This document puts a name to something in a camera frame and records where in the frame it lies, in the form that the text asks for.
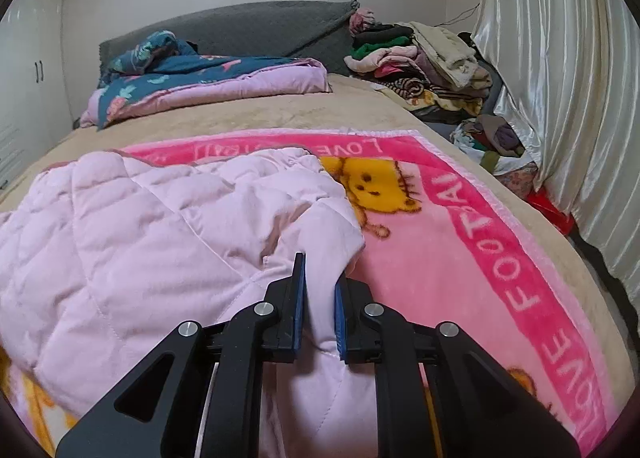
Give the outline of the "beige bed cover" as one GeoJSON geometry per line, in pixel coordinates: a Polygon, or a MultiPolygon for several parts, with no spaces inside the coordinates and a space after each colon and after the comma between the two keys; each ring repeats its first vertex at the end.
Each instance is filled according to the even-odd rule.
{"type": "Polygon", "coordinates": [[[342,133],[415,130],[422,140],[428,140],[482,182],[498,203],[535,237],[589,319],[608,366],[616,403],[626,403],[636,386],[638,367],[627,330],[616,306],[605,299],[593,274],[572,245],[539,212],[404,108],[371,90],[362,81],[338,74],[332,74],[329,81],[332,90],[324,94],[232,100],[130,119],[102,131],[78,129],[29,166],[8,190],[2,192],[1,209],[14,209],[36,175],[48,166],[77,159],[94,150],[245,130],[337,130],[342,133]]]}

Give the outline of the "grey headboard cushion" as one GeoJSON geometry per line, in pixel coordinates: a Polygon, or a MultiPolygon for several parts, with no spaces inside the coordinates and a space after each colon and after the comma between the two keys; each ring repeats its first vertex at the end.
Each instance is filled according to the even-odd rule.
{"type": "Polygon", "coordinates": [[[347,76],[344,57],[352,48],[349,21],[359,7],[358,0],[269,1],[201,10],[102,42],[100,68],[151,33],[169,30],[195,44],[201,54],[311,57],[330,74],[347,76]]]}

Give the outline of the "pink quilted jacket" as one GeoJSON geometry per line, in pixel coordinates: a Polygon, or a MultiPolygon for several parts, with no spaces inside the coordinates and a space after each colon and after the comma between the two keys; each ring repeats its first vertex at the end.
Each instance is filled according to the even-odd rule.
{"type": "Polygon", "coordinates": [[[302,148],[154,166],[92,152],[39,174],[1,217],[1,344],[81,416],[180,322],[223,322],[306,256],[302,358],[271,371],[266,457],[372,452],[372,386],[337,357],[333,296],[364,239],[302,148]]]}

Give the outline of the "pile of folded clothes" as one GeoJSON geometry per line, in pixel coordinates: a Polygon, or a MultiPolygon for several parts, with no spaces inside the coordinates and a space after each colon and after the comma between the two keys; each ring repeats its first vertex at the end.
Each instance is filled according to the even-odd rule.
{"type": "Polygon", "coordinates": [[[522,199],[538,166],[495,113],[503,82],[467,33],[420,22],[382,24],[360,8],[349,19],[353,76],[395,100],[522,199]]]}

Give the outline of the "pink cartoon fleece blanket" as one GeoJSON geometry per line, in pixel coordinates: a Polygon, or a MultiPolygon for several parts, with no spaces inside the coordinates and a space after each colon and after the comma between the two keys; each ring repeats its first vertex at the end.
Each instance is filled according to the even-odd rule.
{"type": "MultiPolygon", "coordinates": [[[[422,325],[462,327],[591,452],[620,414],[589,319],[540,244],[494,195],[416,133],[261,130],[129,146],[154,166],[224,161],[284,146],[310,151],[340,184],[364,246],[352,276],[422,325]]],[[[1,387],[52,452],[74,415],[9,355],[1,387]]]]}

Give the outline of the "white wardrobe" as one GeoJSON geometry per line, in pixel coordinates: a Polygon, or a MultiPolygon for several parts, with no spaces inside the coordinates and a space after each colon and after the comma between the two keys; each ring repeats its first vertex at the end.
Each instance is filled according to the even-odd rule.
{"type": "Polygon", "coordinates": [[[13,0],[1,18],[1,188],[72,132],[63,0],[13,0]]]}

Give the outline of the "blue floral pink quilt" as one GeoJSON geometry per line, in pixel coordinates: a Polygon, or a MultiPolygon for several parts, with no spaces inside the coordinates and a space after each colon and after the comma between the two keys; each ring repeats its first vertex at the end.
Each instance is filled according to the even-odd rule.
{"type": "Polygon", "coordinates": [[[160,30],[108,62],[79,125],[103,130],[177,108],[330,91],[313,58],[204,55],[160,30]]]}

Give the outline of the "red bag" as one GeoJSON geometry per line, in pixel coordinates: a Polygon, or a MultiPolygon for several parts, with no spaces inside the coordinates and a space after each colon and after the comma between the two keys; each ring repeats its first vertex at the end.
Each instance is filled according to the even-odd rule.
{"type": "Polygon", "coordinates": [[[552,204],[544,187],[532,190],[526,201],[541,213],[563,236],[567,237],[575,227],[575,220],[570,213],[563,213],[552,204]]]}

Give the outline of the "white satin curtain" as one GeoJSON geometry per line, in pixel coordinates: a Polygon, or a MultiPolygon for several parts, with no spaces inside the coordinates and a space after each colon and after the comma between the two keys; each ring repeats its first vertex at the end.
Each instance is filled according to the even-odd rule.
{"type": "Polygon", "coordinates": [[[639,27],[624,0],[482,0],[496,111],[631,300],[639,296],[639,27]]]}

